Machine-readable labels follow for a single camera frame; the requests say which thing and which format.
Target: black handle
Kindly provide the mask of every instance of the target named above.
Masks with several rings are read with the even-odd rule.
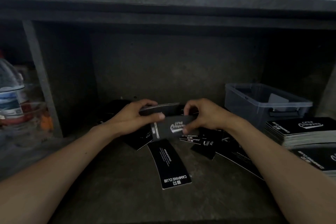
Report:
[[[295,111],[275,111],[274,108],[269,108],[268,114],[270,117],[299,117],[299,109]]]

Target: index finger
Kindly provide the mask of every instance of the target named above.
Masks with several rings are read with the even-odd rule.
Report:
[[[183,109],[183,113],[184,113],[184,115],[189,115],[189,111],[190,111],[191,107],[197,107],[197,108],[198,108],[197,100],[189,100],[189,101],[185,104],[185,107],[184,107],[184,109]]]
[[[150,100],[150,99],[141,99],[139,101],[134,102],[135,104],[137,104],[137,107],[139,108],[139,110],[144,107],[145,105],[158,105],[158,103],[156,101]]]

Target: clear plastic bottle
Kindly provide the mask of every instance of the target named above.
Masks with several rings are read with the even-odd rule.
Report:
[[[27,102],[22,75],[5,60],[0,50],[0,119],[2,124],[17,124],[24,121],[21,104]]]

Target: person's right hand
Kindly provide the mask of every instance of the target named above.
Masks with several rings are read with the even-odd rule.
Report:
[[[226,111],[205,98],[188,101],[184,107],[184,115],[189,115],[189,111],[192,107],[197,107],[199,114],[196,120],[184,127],[184,134],[188,134],[188,132],[198,127],[226,129],[231,122],[239,118],[237,115]]]

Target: plastic bin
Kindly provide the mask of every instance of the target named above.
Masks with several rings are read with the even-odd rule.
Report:
[[[302,118],[313,102],[261,83],[225,85],[225,107],[263,130],[265,122]]]

